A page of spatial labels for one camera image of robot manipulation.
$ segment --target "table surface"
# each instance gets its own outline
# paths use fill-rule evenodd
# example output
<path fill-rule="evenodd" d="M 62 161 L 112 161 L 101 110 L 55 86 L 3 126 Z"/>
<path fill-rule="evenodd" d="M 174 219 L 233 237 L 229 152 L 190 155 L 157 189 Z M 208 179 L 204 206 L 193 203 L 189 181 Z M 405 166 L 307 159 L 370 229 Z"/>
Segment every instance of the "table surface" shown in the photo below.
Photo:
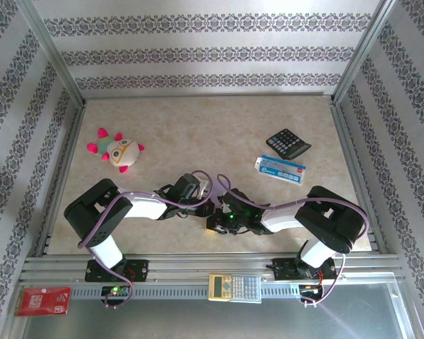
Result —
<path fill-rule="evenodd" d="M 122 132 L 146 149 L 125 174 L 90 154 L 97 129 Z M 289 128 L 312 147 L 294 162 L 307 167 L 302 186 L 258 173 L 261 155 L 276 156 L 265 140 Z M 356 202 L 346 161 L 326 97 L 240 96 L 164 97 L 91 100 L 61 199 L 48 254 L 84 254 L 78 236 L 65 220 L 64 209 L 103 178 L 132 191 L 153 191 L 174 184 L 186 172 L 204 170 L 212 177 L 226 174 L 234 187 L 257 203 L 279 204 L 299 199 L 322 185 Z M 251 232 L 238 236 L 205 231 L 196 217 L 154 221 L 124 219 L 113 237 L 125 254 L 191 252 L 298 251 L 311 237 L 304 228 L 269 236 Z M 371 250 L 367 237 L 354 250 Z"/>

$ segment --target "patterned wallpaper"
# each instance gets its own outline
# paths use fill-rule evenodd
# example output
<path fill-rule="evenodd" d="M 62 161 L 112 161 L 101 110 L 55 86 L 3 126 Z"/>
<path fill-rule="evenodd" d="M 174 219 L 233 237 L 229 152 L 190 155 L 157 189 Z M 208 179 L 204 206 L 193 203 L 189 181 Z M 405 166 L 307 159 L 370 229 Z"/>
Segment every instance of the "patterned wallpaper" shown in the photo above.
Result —
<path fill-rule="evenodd" d="M 332 94 L 378 4 L 238 2 L 35 5 L 83 95 L 112 97 Z"/>
<path fill-rule="evenodd" d="M 16 4 L 0 0 L 0 335 L 76 110 Z"/>
<path fill-rule="evenodd" d="M 424 0 L 395 6 L 341 110 L 424 325 Z"/>

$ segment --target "red game card box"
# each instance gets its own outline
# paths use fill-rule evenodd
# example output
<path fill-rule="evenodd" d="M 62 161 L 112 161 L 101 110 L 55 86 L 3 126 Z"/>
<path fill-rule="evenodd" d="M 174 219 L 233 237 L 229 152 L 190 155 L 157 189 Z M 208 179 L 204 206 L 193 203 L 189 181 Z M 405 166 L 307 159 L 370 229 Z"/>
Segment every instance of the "red game card box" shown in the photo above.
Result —
<path fill-rule="evenodd" d="M 49 316 L 68 313 L 70 287 L 24 288 L 14 311 L 15 316 Z"/>

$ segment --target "plush toy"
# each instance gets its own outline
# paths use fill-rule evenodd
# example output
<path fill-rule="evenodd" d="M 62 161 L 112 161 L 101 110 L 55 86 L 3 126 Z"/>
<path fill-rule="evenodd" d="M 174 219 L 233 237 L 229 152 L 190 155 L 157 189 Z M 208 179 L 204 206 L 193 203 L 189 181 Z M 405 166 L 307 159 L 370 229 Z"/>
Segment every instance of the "plush toy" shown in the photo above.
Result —
<path fill-rule="evenodd" d="M 86 148 L 94 154 L 100 155 L 102 160 L 109 160 L 113 166 L 119 167 L 121 173 L 125 173 L 129 166 L 134 164 L 144 146 L 131 139 L 124 139 L 122 133 L 114 138 L 109 136 L 107 130 L 98 129 L 98 141 L 89 143 Z"/>

